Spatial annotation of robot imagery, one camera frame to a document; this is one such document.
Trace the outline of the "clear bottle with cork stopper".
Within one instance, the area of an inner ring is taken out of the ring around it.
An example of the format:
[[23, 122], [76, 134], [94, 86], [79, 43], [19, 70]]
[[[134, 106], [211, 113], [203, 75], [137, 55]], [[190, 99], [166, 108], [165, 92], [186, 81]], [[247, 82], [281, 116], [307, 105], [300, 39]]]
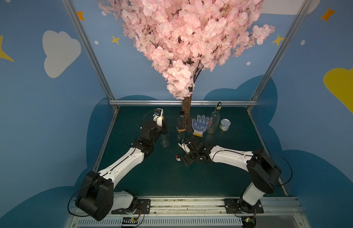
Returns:
[[160, 134], [160, 143], [163, 148], [167, 148], [170, 145], [170, 140], [169, 140], [169, 132], [168, 132], [168, 126], [167, 126], [167, 119], [164, 119], [162, 122], [162, 132]]

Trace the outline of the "clear bottle with black cap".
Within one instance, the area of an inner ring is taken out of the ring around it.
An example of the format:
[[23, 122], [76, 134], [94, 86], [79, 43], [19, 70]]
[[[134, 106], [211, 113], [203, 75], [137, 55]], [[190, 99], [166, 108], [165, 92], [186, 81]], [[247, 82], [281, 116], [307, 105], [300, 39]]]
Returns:
[[184, 132], [186, 130], [186, 120], [184, 111], [181, 111], [179, 113], [176, 129], [178, 132]]

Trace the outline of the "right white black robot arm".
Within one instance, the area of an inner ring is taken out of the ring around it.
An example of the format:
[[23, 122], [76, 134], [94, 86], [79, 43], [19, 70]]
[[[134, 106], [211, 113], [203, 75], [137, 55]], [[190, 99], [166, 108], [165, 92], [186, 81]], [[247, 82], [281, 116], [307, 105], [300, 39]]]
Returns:
[[237, 151], [215, 144], [204, 145], [195, 137], [180, 139], [178, 146], [186, 153], [176, 157], [185, 166], [198, 160], [204, 163], [223, 163], [240, 168], [250, 174], [251, 184], [245, 189], [238, 201], [238, 208], [245, 213], [255, 211], [259, 200], [265, 194], [272, 194], [278, 186], [281, 168], [264, 150]]

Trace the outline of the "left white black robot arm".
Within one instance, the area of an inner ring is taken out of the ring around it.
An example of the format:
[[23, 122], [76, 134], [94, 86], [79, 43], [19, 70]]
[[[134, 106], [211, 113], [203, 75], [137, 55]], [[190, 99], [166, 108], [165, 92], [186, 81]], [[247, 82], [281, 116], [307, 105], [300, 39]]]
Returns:
[[161, 134], [167, 134], [167, 120], [150, 120], [141, 129], [141, 137], [117, 161], [107, 168], [86, 174], [78, 191], [75, 206], [101, 221], [109, 212], [136, 209], [137, 196], [121, 191], [114, 193], [117, 184], [133, 168], [148, 158]]

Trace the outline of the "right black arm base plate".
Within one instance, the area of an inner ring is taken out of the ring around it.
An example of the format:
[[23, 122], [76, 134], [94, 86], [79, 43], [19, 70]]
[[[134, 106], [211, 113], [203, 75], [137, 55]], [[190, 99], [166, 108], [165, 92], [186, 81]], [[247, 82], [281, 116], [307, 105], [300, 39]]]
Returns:
[[224, 199], [224, 207], [227, 214], [263, 214], [264, 209], [260, 200], [254, 205], [250, 205], [245, 202], [243, 199], [233, 199], [227, 198]]

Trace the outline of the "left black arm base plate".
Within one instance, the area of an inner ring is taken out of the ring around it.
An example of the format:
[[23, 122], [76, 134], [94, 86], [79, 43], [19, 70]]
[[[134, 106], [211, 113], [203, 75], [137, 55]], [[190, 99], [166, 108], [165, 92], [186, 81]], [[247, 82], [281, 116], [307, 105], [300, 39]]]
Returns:
[[149, 214], [150, 206], [151, 199], [134, 199], [128, 208], [112, 210], [111, 214]]

